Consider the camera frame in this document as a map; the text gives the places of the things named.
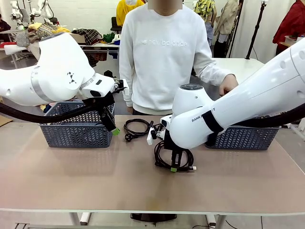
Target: tripod stand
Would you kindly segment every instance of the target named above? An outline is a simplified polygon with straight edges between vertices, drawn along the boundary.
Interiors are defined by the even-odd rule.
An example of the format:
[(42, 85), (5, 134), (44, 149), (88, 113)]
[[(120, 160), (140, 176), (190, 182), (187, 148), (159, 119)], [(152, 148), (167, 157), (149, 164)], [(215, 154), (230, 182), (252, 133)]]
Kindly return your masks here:
[(257, 25), (255, 26), (255, 31), (254, 31), (254, 34), (253, 34), (253, 37), (252, 37), (252, 41), (251, 41), (251, 44), (250, 44), (250, 48), (249, 48), (249, 51), (248, 51), (248, 54), (247, 54), (247, 57), (246, 57), (247, 60), (250, 59), (250, 55), (251, 55), (251, 52), (252, 52), (252, 49), (253, 49), (253, 45), (254, 45), (254, 42), (255, 42), (255, 39), (256, 39), (256, 36), (257, 36), (259, 25), (261, 23), (261, 20), (262, 20), (262, 17), (263, 17), (263, 12), (264, 12), (264, 9), (265, 9), (266, 6), (267, 6), (266, 1), (263, 1), (262, 2), (262, 6), (261, 6), (261, 12), (259, 14)]

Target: gray plastic basket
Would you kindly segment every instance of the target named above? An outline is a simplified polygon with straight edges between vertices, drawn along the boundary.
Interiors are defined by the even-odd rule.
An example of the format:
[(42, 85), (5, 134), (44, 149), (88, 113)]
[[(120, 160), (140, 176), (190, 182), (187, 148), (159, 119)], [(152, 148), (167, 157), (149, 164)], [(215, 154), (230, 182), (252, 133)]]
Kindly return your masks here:
[(231, 126), (217, 137), (216, 144), (209, 149), (230, 150), (267, 150), (275, 138), (280, 127), (275, 128), (249, 128)]
[[(57, 103), (45, 116), (60, 115), (84, 106), (83, 102)], [(113, 114), (114, 104), (109, 107)], [(88, 112), (58, 123), (40, 124), (49, 147), (60, 148), (107, 148), (112, 139), (98, 112)]]

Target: black pole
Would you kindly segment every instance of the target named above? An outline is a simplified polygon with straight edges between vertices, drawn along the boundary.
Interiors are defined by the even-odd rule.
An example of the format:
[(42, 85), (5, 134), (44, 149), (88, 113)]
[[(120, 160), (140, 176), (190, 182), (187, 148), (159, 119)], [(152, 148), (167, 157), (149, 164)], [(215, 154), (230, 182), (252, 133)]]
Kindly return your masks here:
[(258, 32), (258, 29), (259, 29), (259, 24), (261, 23), (265, 7), (266, 7), (266, 3), (263, 2), (262, 7), (261, 7), (261, 12), (260, 12), (259, 17), (258, 17), (257, 25), (255, 27), (255, 31), (254, 31), (252, 41), (251, 41), (251, 44), (250, 44), (249, 52), (248, 52), (248, 55), (246, 57), (247, 60), (250, 59), (252, 48), (253, 48), (253, 45), (254, 45), (254, 42), (255, 42), (255, 39), (256, 39), (256, 36), (257, 36), (257, 32)]
[(240, 20), (240, 17), (241, 17), (241, 15), (242, 15), (243, 6), (244, 6), (244, 3), (242, 3), (242, 6), (241, 6), (240, 11), (239, 11), (239, 14), (238, 14), (238, 19), (237, 19), (237, 23), (236, 23), (236, 26), (235, 26), (235, 32), (234, 32), (234, 37), (233, 37), (232, 44), (231, 44), (231, 49), (230, 49), (229, 58), (231, 58), (232, 49), (233, 49), (235, 37), (236, 37), (236, 34), (237, 34), (237, 28), (238, 28), (238, 25), (239, 25), (239, 20)]

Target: black charging cable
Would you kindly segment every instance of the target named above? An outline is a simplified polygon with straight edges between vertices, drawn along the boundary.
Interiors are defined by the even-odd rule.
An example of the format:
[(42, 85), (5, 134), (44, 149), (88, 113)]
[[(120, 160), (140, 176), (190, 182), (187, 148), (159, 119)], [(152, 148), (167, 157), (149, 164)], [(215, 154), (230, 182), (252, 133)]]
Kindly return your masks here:
[[(143, 123), (144, 125), (147, 126), (146, 130), (144, 132), (136, 132), (133, 131), (131, 129), (128, 128), (128, 125), (130, 123)], [(139, 137), (144, 137), (146, 135), (148, 135), (149, 130), (154, 127), (155, 131), (161, 131), (162, 130), (162, 125), (161, 124), (157, 124), (157, 125), (153, 125), (153, 121), (151, 121), (150, 123), (147, 122), (146, 120), (140, 119), (140, 118), (135, 118), (135, 119), (131, 119), (128, 120), (125, 125), (124, 125), (124, 130), (126, 132), (125, 135), (125, 140), (127, 142), (131, 142), (132, 140), (139, 138)]]
[[(167, 164), (160, 156), (161, 150), (164, 148), (164, 141), (159, 142), (156, 147), (154, 148), (154, 157), (155, 157), (155, 165), (158, 167), (166, 168), (171, 170), (172, 166)], [(186, 172), (189, 170), (196, 170), (197, 167), (193, 166), (194, 164), (194, 156), (188, 149), (183, 149), (183, 152), (186, 153), (187, 162), (185, 165), (179, 167), (177, 172)]]

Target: sleeve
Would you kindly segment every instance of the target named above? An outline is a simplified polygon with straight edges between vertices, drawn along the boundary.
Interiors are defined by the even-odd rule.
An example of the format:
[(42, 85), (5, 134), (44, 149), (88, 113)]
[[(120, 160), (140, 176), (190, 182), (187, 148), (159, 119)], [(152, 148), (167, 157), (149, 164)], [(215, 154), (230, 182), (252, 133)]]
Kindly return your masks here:
[(7, 24), (6, 21), (3, 21), (3, 22), (4, 22), (4, 31), (10, 30), (10, 25)]
[(133, 40), (132, 40), (132, 21), (129, 15), (126, 16), (122, 29), (120, 44), (120, 78), (126, 79), (129, 86), (129, 95), (124, 94), (124, 100), (128, 107), (132, 107), (132, 74), (134, 70), (133, 60)]
[(224, 78), (232, 73), (229, 70), (216, 66), (216, 61), (212, 59), (205, 25), (202, 22), (198, 23), (196, 40), (194, 69), (197, 76), (205, 83), (219, 86)]
[(118, 26), (122, 26), (123, 25), (123, 23), (121, 21), (121, 7), (122, 7), (121, 6), (121, 2), (119, 2), (118, 6), (116, 8), (116, 24)]

